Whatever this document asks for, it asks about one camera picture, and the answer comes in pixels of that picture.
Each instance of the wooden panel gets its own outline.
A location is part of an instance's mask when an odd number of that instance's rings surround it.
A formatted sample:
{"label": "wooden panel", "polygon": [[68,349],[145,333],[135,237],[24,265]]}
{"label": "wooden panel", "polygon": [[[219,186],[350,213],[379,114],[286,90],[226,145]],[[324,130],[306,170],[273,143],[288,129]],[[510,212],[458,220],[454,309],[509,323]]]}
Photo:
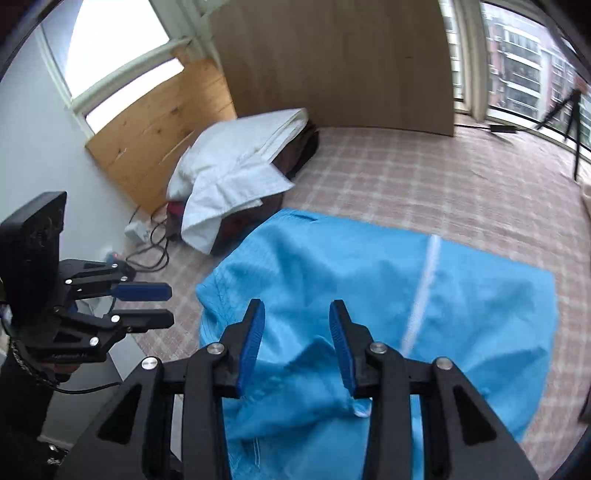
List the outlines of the wooden panel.
{"label": "wooden panel", "polygon": [[453,135],[437,0],[231,0],[210,22],[238,116],[306,107],[322,126]]}
{"label": "wooden panel", "polygon": [[165,202],[178,159],[207,127],[236,118],[223,75],[200,60],[138,99],[86,144],[145,211]]}

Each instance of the silver bolt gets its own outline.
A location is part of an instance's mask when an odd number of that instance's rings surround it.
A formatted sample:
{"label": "silver bolt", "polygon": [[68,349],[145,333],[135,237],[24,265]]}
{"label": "silver bolt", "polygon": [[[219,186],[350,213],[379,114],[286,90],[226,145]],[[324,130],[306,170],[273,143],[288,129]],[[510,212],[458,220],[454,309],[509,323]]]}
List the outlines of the silver bolt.
{"label": "silver bolt", "polygon": [[446,356],[440,356],[435,360],[435,365],[441,370],[451,370],[453,368],[453,362]]}
{"label": "silver bolt", "polygon": [[383,355],[388,350],[388,345],[382,342],[373,342],[369,344],[369,349],[373,353],[377,353],[378,355]]}
{"label": "silver bolt", "polygon": [[142,368],[144,370],[153,370],[158,365],[158,359],[154,356],[147,356],[142,360]]}
{"label": "silver bolt", "polygon": [[222,343],[210,343],[207,346],[207,353],[210,353],[212,355],[219,355],[220,353],[223,353],[225,349],[226,347],[224,347]]}

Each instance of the white seam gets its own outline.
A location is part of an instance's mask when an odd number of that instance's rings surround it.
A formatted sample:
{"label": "white seam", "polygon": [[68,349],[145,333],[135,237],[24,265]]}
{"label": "white seam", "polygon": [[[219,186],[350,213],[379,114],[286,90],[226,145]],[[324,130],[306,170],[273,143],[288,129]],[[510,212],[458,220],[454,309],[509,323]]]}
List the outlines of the white seam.
{"label": "white seam", "polygon": [[260,468],[261,467],[261,447],[259,446],[258,443],[258,438],[255,439],[256,441],[256,451],[258,452],[258,459],[256,460],[256,467]]}
{"label": "white seam", "polygon": [[255,465],[256,465],[256,439],[252,439],[252,453],[255,455]]}
{"label": "white seam", "polygon": [[439,250],[441,248],[441,237],[432,235],[427,245],[427,256],[421,279],[418,282],[417,293],[414,297],[413,310],[408,318],[407,330],[402,337],[400,353],[408,357],[417,340],[419,330],[423,324],[425,309],[431,293],[431,285],[435,279],[435,270],[439,263]]}

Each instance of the white towel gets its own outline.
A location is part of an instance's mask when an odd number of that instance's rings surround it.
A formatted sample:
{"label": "white towel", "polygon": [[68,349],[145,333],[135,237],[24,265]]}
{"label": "white towel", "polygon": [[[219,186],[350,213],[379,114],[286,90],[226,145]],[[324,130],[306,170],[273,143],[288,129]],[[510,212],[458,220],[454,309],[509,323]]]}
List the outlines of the white towel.
{"label": "white towel", "polygon": [[591,218],[591,185],[589,183],[583,183],[581,185],[581,197],[587,207],[587,213]]}
{"label": "white towel", "polygon": [[212,125],[179,160],[168,200],[187,200],[181,236],[208,254],[222,218],[293,187],[271,162],[306,126],[305,109],[263,113]]}

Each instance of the blue garment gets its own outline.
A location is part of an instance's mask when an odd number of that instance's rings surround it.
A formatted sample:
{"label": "blue garment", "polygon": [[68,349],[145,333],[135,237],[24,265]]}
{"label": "blue garment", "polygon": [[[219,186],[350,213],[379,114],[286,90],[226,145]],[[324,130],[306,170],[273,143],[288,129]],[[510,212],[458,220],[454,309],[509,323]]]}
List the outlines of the blue garment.
{"label": "blue garment", "polygon": [[[265,304],[245,396],[224,402],[230,467],[241,479],[361,477],[369,401],[344,388],[330,302],[375,340],[432,362],[448,356],[520,439],[544,389],[557,324],[546,272],[421,233],[282,210],[197,286],[201,345]],[[422,478],[412,402],[414,477]]]}

